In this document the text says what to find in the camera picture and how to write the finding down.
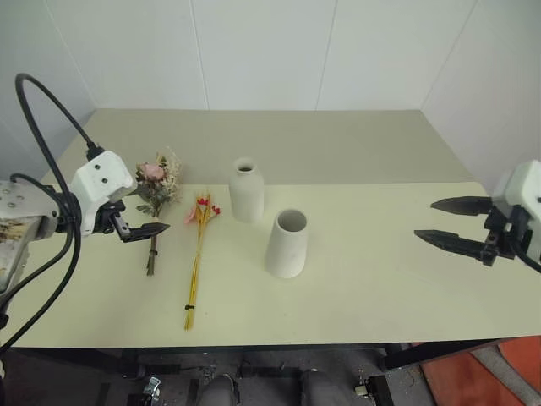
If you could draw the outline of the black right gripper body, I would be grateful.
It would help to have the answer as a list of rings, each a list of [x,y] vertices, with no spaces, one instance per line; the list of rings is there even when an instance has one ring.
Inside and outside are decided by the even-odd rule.
[[[527,263],[528,223],[529,214],[521,206],[513,206],[511,213],[506,215],[493,204],[484,223],[484,228],[489,233],[481,250],[481,262],[486,266],[492,266],[497,257],[507,259],[518,257]]]

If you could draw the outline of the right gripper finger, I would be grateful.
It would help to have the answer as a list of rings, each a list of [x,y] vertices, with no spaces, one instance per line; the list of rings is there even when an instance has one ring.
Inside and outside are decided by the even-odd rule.
[[[440,230],[414,230],[413,233],[423,241],[441,250],[475,259],[484,258],[484,243],[462,238],[457,233]]]
[[[492,210],[493,202],[490,197],[459,196],[437,200],[430,207],[455,215],[475,217],[489,214]]]

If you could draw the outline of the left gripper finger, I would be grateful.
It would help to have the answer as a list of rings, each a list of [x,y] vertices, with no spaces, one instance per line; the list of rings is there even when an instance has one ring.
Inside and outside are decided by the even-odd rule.
[[[128,228],[130,234],[159,234],[170,228],[169,224],[161,222],[144,223],[138,228]]]
[[[120,235],[124,243],[136,242],[145,239],[151,239],[162,233],[162,230],[130,230],[128,233]]]

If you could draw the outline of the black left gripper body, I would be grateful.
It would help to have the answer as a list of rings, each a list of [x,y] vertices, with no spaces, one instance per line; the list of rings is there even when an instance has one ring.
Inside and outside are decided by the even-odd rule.
[[[116,231],[119,236],[128,236],[128,224],[122,218],[125,209],[122,200],[102,205],[96,213],[93,233],[109,234]]]

